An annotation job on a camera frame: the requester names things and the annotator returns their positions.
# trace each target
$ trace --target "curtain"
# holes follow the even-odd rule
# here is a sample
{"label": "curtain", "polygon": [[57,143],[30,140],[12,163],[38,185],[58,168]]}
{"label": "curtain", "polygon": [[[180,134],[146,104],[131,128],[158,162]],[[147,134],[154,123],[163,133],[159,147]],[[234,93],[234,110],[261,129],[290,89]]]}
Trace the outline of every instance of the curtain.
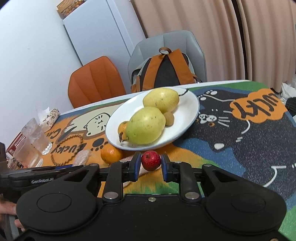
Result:
{"label": "curtain", "polygon": [[237,0],[242,18],[248,74],[280,91],[296,67],[295,3],[291,0]]}
{"label": "curtain", "polygon": [[296,67],[296,7],[291,0],[132,0],[147,37],[186,29],[206,59],[208,81],[248,79],[280,91]]}
{"label": "curtain", "polygon": [[207,80],[244,79],[244,57],[231,0],[133,0],[152,37],[174,30],[191,31],[206,60]]}

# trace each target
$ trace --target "backpack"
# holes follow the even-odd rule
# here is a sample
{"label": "backpack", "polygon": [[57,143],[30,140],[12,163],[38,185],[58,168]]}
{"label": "backpack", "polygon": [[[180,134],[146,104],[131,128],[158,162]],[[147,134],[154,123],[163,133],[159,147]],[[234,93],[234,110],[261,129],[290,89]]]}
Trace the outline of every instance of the backpack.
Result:
{"label": "backpack", "polygon": [[159,55],[148,58],[133,71],[132,76],[137,75],[131,86],[133,93],[198,82],[189,58],[180,49],[171,51],[167,47],[161,47],[159,52]]}

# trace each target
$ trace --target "orange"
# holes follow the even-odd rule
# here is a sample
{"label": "orange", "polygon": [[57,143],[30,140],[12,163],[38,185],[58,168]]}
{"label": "orange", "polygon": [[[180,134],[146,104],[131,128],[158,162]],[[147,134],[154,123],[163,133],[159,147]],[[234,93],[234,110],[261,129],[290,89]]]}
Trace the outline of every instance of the orange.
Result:
{"label": "orange", "polygon": [[101,150],[101,158],[104,162],[110,165],[113,162],[121,160],[123,158],[123,152],[108,143]]}
{"label": "orange", "polygon": [[127,125],[128,125],[128,121],[124,121],[124,122],[121,122],[120,125],[118,126],[117,132],[118,132],[119,136],[120,136],[120,133],[122,132],[122,136],[121,136],[122,140],[126,140],[126,127],[127,127]]}

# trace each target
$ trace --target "orange chair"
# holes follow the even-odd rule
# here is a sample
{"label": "orange chair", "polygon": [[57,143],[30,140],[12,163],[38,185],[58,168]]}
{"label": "orange chair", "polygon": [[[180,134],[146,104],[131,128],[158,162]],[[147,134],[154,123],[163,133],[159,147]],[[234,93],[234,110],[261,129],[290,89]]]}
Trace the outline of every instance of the orange chair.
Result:
{"label": "orange chair", "polygon": [[119,72],[106,56],[71,74],[68,96],[74,108],[125,94]]}

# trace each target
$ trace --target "white wall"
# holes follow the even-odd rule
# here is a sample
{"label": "white wall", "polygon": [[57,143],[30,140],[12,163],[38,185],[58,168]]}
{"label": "white wall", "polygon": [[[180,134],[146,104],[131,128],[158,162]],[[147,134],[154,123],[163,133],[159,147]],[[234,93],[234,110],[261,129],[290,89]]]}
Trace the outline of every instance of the white wall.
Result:
{"label": "white wall", "polygon": [[37,112],[72,109],[67,89],[80,62],[62,19],[61,0],[10,0],[0,10],[0,141],[6,147]]}

